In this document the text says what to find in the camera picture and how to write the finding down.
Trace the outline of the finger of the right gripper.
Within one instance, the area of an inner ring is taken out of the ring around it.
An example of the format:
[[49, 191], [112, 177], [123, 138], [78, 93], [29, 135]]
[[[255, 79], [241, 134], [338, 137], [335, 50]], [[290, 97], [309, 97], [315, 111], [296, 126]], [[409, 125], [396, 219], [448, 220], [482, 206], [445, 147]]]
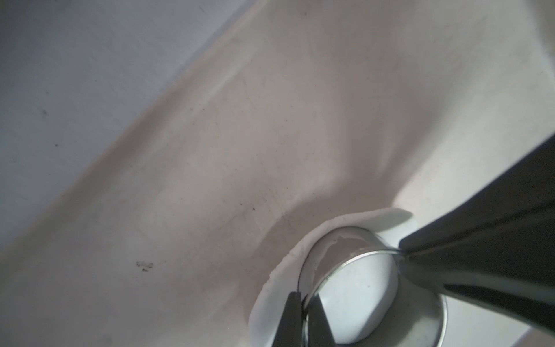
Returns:
[[554, 331], [554, 209], [529, 212], [426, 242], [401, 240], [413, 283]]
[[453, 211], [400, 241], [406, 252], [460, 240], [482, 229], [554, 206], [554, 137]]

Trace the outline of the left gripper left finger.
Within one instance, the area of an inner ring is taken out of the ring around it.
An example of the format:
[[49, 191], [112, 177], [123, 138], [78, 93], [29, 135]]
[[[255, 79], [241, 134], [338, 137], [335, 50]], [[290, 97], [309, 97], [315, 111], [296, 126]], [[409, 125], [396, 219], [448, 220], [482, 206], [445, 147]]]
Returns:
[[303, 346], [303, 306], [301, 294], [290, 292], [278, 324], [272, 347]]

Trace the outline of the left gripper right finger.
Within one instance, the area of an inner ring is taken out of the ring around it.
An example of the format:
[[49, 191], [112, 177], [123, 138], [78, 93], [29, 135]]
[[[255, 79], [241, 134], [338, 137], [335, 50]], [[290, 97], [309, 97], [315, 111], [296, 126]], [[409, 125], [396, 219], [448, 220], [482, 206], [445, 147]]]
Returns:
[[315, 296], [307, 307], [306, 346], [336, 347], [335, 339], [319, 296]]

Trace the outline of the white dough ball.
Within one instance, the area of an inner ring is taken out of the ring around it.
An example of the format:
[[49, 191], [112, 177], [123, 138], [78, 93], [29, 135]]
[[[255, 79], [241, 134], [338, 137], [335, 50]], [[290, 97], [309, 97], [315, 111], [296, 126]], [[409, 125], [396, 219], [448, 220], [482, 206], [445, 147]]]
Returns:
[[385, 244], [397, 247], [400, 240], [417, 229], [414, 215], [400, 208], [340, 215], [325, 221], [310, 231], [269, 274], [262, 287], [248, 320], [248, 337], [251, 346], [270, 346], [275, 337], [286, 299], [296, 291], [301, 267], [309, 250], [332, 230], [355, 226], [379, 234]]

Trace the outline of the beige plastic tray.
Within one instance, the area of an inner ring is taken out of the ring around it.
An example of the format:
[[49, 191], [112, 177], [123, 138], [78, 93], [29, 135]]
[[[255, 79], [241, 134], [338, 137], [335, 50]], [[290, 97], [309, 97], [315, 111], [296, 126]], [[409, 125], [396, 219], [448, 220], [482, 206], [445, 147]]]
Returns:
[[553, 1], [4, 1], [1, 345], [251, 346], [313, 229], [553, 133]]

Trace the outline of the round white dough wrapper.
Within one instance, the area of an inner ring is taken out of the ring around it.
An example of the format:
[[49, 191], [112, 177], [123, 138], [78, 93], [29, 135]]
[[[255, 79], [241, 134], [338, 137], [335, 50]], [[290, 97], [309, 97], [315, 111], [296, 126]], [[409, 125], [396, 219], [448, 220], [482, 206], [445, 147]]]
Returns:
[[355, 344], [382, 321], [397, 293], [398, 274], [391, 254], [373, 254], [350, 263], [323, 258], [317, 273], [336, 270], [319, 291], [337, 344]]

